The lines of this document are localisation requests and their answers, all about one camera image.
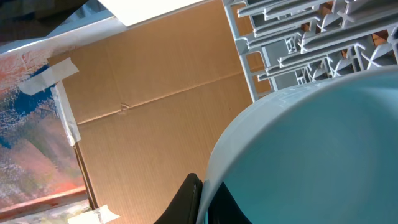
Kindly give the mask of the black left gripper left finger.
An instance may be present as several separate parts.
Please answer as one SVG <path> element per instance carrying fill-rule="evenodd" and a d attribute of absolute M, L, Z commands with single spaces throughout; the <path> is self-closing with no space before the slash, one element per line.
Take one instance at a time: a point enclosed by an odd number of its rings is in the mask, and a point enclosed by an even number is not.
<path fill-rule="evenodd" d="M 203 182 L 189 173 L 155 224 L 196 224 Z"/>

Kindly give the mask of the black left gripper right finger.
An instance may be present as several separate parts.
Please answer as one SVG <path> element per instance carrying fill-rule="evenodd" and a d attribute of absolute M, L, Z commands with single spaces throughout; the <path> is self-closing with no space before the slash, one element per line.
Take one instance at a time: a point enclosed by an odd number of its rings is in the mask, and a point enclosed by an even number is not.
<path fill-rule="evenodd" d="M 218 188 L 208 208 L 208 224 L 251 224 L 241 211 L 226 184 Z"/>

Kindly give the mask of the light blue bowl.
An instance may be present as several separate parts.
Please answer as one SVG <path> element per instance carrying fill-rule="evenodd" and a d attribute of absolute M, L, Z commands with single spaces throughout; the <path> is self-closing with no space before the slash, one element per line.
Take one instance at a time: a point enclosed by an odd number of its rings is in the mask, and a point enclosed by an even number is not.
<path fill-rule="evenodd" d="M 252 223 L 396 223 L 397 67 L 257 100 L 215 144 L 198 223 L 223 182 Z"/>

